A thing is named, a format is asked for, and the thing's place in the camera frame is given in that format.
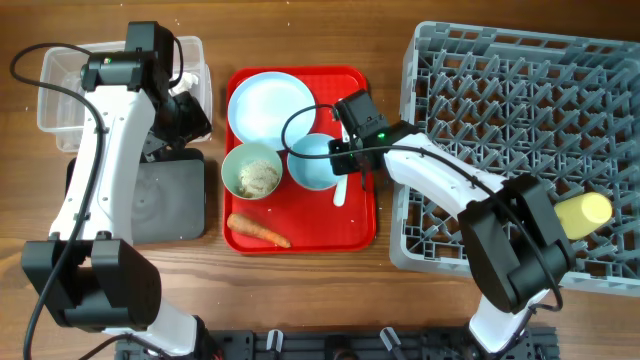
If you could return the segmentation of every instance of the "tabletop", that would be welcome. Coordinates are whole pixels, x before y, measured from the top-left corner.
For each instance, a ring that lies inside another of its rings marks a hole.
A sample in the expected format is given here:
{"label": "tabletop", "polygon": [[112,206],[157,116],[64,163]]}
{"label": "tabletop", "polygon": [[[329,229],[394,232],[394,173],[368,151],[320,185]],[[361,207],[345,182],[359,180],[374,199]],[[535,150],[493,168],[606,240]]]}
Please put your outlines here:
{"label": "tabletop", "polygon": [[[368,79],[374,101],[398,119],[402,57],[424,20],[640,41],[638,5],[598,1],[0,0],[0,358],[21,356],[36,292],[20,267],[26,240],[43,240],[61,206],[72,155],[36,125],[37,90],[13,80],[9,62],[39,42],[123,40],[127,23],[156,20],[198,36],[211,69],[213,136],[207,160],[207,232],[193,241],[139,246],[160,270],[163,295],[209,329],[321,331],[463,325],[480,292],[470,279],[401,271],[389,261],[392,194],[377,194],[378,234],[357,253],[244,257],[221,236],[226,84],[248,66],[347,64]],[[44,50],[18,67],[38,78]],[[637,298],[563,291],[556,326],[563,359],[640,356]],[[105,339],[59,328],[43,313],[34,358],[77,358]],[[112,349],[99,358],[112,357]]]}

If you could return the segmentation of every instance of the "transparent container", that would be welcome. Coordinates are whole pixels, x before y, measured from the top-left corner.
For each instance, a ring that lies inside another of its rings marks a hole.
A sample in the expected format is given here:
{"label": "transparent container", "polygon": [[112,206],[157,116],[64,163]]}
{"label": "transparent container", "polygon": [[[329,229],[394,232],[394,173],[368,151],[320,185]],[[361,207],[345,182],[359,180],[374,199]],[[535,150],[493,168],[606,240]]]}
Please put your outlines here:
{"label": "transparent container", "polygon": [[[213,93],[211,91],[211,75],[209,67],[204,62],[202,41],[196,36],[178,37],[182,44],[184,55],[184,71],[198,77],[198,84],[194,84],[189,92],[193,95],[209,121],[213,114]],[[110,52],[124,50],[124,41],[100,44],[80,45],[92,52]],[[60,85],[84,95],[80,86],[80,69],[86,64],[88,56],[67,48],[51,48],[44,55],[40,81]],[[173,72],[180,71],[180,56],[177,45],[173,51]],[[61,94],[40,88],[38,92],[38,127],[44,132],[56,135],[56,145],[64,152],[76,152],[82,138],[82,124],[84,122],[84,106],[77,100]],[[194,141],[203,141],[210,135]]]}

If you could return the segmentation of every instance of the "carrot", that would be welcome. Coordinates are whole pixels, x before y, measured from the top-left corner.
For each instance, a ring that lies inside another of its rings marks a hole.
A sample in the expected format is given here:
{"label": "carrot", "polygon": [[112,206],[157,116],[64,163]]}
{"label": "carrot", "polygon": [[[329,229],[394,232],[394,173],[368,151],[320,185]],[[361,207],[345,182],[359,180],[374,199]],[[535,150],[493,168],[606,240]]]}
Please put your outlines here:
{"label": "carrot", "polygon": [[244,215],[233,213],[227,219],[229,229],[242,235],[253,236],[258,239],[270,241],[283,248],[290,248],[291,243],[282,235],[267,229]]}

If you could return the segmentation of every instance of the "bowl with food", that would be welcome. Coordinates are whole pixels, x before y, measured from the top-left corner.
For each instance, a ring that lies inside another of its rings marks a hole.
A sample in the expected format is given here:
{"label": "bowl with food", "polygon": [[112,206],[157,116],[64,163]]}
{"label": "bowl with food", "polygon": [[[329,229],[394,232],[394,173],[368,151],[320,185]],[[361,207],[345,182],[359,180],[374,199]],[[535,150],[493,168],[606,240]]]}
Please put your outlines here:
{"label": "bowl with food", "polygon": [[259,200],[269,196],[282,179],[282,160],[271,147],[246,143],[235,147],[222,162],[222,182],[234,196]]}

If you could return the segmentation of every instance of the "plate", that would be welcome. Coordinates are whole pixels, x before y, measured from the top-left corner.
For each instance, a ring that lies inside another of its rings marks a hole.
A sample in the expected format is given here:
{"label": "plate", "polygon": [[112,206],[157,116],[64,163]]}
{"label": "plate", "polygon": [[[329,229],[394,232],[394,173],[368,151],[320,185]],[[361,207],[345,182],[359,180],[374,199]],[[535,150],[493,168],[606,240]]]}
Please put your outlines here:
{"label": "plate", "polygon": [[[264,72],[245,80],[236,88],[227,110],[229,126],[243,143],[261,143],[284,150],[280,134],[296,111],[315,105],[309,88],[295,76]],[[316,111],[300,114],[287,127],[287,145],[292,146],[311,131]]]}

